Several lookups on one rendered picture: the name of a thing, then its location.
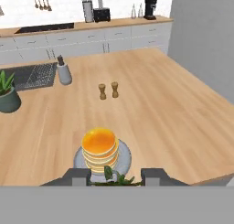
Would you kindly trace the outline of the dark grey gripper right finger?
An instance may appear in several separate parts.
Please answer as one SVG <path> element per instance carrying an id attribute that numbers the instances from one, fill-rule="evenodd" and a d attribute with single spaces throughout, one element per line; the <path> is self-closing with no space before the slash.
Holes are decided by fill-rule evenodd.
<path id="1" fill-rule="evenodd" d="M 141 178 L 145 187 L 186 185 L 186 183 L 170 177 L 163 168 L 142 168 Z"/>

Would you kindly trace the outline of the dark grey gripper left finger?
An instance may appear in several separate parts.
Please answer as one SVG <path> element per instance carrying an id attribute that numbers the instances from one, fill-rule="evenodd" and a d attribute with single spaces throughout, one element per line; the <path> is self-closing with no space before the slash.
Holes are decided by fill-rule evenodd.
<path id="1" fill-rule="evenodd" d="M 90 177 L 89 168 L 70 168 L 63 177 L 47 182 L 46 186 L 86 187 L 90 184 Z"/>

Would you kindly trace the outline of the golden pancake stack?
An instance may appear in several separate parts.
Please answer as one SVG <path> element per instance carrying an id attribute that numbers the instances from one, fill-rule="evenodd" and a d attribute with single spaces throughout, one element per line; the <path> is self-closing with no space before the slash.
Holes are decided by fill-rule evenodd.
<path id="1" fill-rule="evenodd" d="M 89 130 L 81 141 L 85 164 L 94 173 L 103 173 L 108 165 L 113 168 L 119 157 L 119 140 L 113 131 L 106 128 Z"/>

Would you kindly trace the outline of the grey round plate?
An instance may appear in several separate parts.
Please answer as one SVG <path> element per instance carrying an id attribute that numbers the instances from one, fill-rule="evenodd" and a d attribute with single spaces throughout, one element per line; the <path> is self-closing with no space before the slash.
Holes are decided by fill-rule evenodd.
<path id="1" fill-rule="evenodd" d="M 119 141 L 119 157 L 113 170 L 117 171 L 120 175 L 126 175 L 131 167 L 132 154 L 125 142 Z M 74 168 L 87 168 L 85 159 L 82 154 L 82 149 L 79 148 L 76 152 L 73 160 Z M 106 182 L 105 175 L 103 173 L 91 173 L 91 182 Z"/>

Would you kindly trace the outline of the green leafy plant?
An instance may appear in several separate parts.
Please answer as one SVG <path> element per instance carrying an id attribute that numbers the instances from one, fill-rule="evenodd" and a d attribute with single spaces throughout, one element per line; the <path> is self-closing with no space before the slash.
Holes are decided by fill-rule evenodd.
<path id="1" fill-rule="evenodd" d="M 143 184 L 142 181 L 135 182 L 134 177 L 126 179 L 125 175 L 121 175 L 108 165 L 104 167 L 104 176 L 105 182 L 90 182 L 90 184 L 96 187 L 139 187 Z"/>

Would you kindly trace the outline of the wooden salt shaker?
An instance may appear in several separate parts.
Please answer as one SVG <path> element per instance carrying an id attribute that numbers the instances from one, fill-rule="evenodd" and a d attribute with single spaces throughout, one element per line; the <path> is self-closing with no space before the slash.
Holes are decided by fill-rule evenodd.
<path id="1" fill-rule="evenodd" d="M 105 94 L 105 84 L 99 84 L 99 90 L 101 92 L 100 98 L 101 100 L 106 100 L 106 94 Z"/>

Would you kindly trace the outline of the wooden pepper shaker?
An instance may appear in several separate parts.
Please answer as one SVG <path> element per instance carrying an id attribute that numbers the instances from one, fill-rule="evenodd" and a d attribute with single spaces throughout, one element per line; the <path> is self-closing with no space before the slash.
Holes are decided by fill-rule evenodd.
<path id="1" fill-rule="evenodd" d="M 118 98 L 119 96 L 117 89 L 118 89 L 118 82 L 117 81 L 112 82 L 112 97 L 113 98 Z"/>

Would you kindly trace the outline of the grey soap dispenser bottle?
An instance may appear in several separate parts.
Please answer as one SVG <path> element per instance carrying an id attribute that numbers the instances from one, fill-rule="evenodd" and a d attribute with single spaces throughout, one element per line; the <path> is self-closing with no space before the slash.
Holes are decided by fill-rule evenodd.
<path id="1" fill-rule="evenodd" d="M 69 71 L 69 66 L 64 62 L 61 55 L 58 56 L 57 69 L 60 83 L 63 85 L 70 85 L 72 82 L 72 77 Z"/>

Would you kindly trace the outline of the potted plant in green pot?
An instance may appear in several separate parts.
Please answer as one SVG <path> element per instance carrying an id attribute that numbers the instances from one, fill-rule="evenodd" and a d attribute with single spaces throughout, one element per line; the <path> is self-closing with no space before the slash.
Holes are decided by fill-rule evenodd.
<path id="1" fill-rule="evenodd" d="M 4 70 L 0 71 L 0 112 L 15 112 L 21 106 L 21 99 L 13 85 L 14 77 L 15 73 L 7 77 Z"/>

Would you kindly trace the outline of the white base cupboard run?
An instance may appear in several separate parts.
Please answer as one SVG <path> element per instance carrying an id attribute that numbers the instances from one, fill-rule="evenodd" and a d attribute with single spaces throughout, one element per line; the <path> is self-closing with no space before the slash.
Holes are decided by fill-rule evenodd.
<path id="1" fill-rule="evenodd" d="M 157 47 L 167 53 L 173 22 L 0 38 L 0 65 Z"/>

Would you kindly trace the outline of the black hob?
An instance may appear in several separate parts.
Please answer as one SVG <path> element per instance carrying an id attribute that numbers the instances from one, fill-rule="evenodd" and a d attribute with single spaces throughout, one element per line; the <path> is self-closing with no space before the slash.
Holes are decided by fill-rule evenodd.
<path id="1" fill-rule="evenodd" d="M 18 29 L 15 32 L 15 34 L 25 34 L 25 33 L 32 33 L 32 32 L 45 32 L 45 31 L 73 29 L 73 28 L 74 28 L 74 23 L 21 27 L 20 29 Z"/>

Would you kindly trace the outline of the black toaster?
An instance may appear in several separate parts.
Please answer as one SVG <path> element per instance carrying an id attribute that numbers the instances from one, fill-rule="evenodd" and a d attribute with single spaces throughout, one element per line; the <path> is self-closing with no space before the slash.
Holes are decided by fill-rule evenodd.
<path id="1" fill-rule="evenodd" d="M 111 13 L 109 8 L 94 8 L 93 14 L 94 14 L 94 21 L 96 23 L 111 20 Z"/>

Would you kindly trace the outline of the silver paper towel canister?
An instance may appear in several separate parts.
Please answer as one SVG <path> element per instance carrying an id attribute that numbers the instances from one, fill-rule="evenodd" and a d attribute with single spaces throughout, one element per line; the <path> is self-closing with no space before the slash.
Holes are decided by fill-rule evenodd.
<path id="1" fill-rule="evenodd" d="M 92 1 L 91 0 L 83 0 L 82 7 L 83 7 L 83 12 L 84 12 L 85 22 L 86 23 L 93 22 L 94 18 L 93 18 Z"/>

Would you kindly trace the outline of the black coffee machine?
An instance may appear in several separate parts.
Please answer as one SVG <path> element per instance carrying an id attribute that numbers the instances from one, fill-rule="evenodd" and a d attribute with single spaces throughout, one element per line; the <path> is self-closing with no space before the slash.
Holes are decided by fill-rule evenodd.
<path id="1" fill-rule="evenodd" d="M 144 10 L 144 18 L 147 20 L 156 20 L 154 15 L 154 10 L 156 8 L 157 0 L 144 0 L 145 2 L 145 10 Z"/>

